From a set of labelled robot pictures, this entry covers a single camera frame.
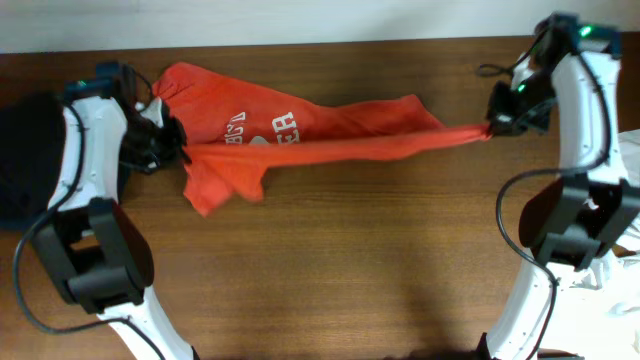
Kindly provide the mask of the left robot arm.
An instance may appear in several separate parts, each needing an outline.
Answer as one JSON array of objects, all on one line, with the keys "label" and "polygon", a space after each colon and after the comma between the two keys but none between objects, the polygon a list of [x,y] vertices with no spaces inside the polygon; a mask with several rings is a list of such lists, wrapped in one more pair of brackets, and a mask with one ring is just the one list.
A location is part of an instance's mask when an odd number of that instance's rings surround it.
[{"label": "left robot arm", "polygon": [[195,359],[158,300],[151,249],[120,207],[120,172],[150,175],[186,159],[181,123],[158,97],[138,101],[142,75],[125,63],[97,65],[96,76],[66,85],[60,111],[65,142],[46,212],[17,246],[12,279],[32,246],[61,298],[96,321],[55,328],[18,304],[38,329],[66,335],[110,326],[137,359]]}]

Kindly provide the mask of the red printed t-shirt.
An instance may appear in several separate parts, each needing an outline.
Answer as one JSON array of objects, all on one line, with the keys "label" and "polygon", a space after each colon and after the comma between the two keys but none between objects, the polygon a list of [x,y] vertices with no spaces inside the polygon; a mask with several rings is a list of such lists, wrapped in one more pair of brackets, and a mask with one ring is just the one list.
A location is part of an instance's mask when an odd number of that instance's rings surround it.
[{"label": "red printed t-shirt", "polygon": [[184,128],[184,195],[202,216],[232,196],[259,202],[276,167],[399,160],[490,139],[485,125],[447,127],[414,95],[327,107],[177,63],[153,84]]}]

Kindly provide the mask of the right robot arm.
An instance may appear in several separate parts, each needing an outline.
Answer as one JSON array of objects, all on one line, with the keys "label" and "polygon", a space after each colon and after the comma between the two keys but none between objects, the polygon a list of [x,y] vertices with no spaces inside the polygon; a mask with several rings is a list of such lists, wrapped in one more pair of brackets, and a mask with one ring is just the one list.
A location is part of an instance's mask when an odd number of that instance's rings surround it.
[{"label": "right robot arm", "polygon": [[552,182],[522,209],[508,245],[521,258],[498,322],[477,359],[629,359],[639,354],[639,255],[614,246],[639,215],[639,188],[624,166],[616,90],[621,35],[555,12],[510,66],[483,64],[495,84],[488,103],[494,136],[544,132],[559,120]]}]

